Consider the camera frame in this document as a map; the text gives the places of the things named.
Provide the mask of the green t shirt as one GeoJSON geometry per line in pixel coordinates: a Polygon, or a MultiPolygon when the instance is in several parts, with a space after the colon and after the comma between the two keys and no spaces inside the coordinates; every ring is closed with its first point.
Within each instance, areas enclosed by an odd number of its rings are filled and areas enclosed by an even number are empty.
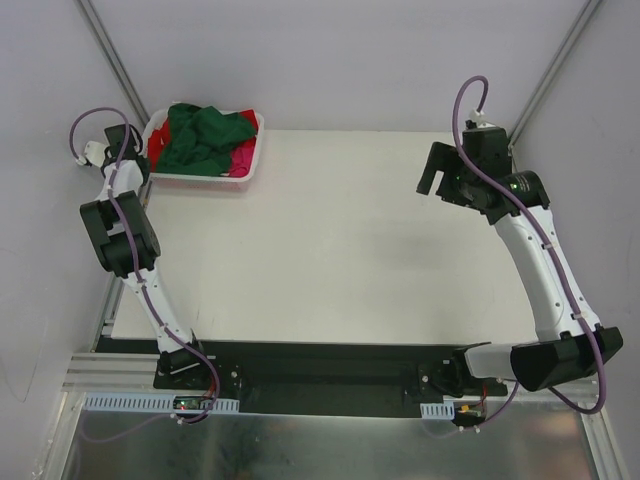
{"type": "Polygon", "coordinates": [[[158,161],[158,172],[222,176],[231,165],[231,151],[253,138],[256,129],[239,112],[213,106],[177,103],[168,109],[170,141],[158,161]]]}

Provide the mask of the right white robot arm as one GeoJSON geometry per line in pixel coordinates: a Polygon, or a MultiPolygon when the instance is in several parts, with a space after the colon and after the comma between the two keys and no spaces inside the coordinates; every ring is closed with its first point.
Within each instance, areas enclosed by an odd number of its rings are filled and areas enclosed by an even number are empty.
{"type": "Polygon", "coordinates": [[[623,346],[616,327],[605,327],[585,300],[556,235],[550,201],[539,176],[515,172],[500,127],[470,128],[462,147],[432,144],[417,191],[485,216],[513,259],[534,318],[536,340],[479,343],[454,350],[431,378],[440,391],[460,397],[485,379],[518,382],[528,391],[556,387],[596,374],[623,346]]]}

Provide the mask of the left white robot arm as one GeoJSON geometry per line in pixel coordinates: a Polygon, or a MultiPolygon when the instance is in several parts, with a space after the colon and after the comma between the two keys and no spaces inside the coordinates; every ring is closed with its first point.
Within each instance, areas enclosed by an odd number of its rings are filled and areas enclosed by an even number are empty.
{"type": "Polygon", "coordinates": [[[193,331],[180,324],[160,275],[160,243],[139,198],[149,163],[137,133],[124,124],[106,128],[105,136],[104,185],[95,200],[80,206],[82,221],[99,263],[131,290],[152,326],[157,372],[199,389],[210,381],[212,366],[193,331]]]}

